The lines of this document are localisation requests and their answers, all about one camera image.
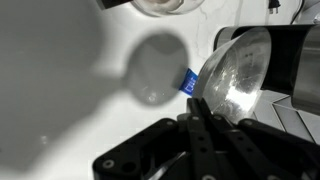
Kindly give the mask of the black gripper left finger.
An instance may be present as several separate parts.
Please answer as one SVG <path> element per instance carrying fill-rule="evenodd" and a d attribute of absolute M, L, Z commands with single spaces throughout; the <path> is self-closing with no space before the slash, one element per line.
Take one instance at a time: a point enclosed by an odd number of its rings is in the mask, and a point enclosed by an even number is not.
<path fill-rule="evenodd" d="M 187 119 L 191 162 L 196 180 L 220 180 L 217 157 L 209 132 L 205 128 L 204 118 L 198 99 L 189 98 L 187 108 L 190 116 Z"/>

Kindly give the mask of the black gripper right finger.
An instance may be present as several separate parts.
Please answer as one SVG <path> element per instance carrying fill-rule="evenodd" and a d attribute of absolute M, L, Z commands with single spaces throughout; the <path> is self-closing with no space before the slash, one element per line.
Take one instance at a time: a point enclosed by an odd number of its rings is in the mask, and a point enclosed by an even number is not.
<path fill-rule="evenodd" d="M 210 123 L 225 139 L 235 170 L 247 180 L 297 180 L 288 171 L 272 163 L 253 141 L 235 128 L 224 116 L 211 115 Z"/>

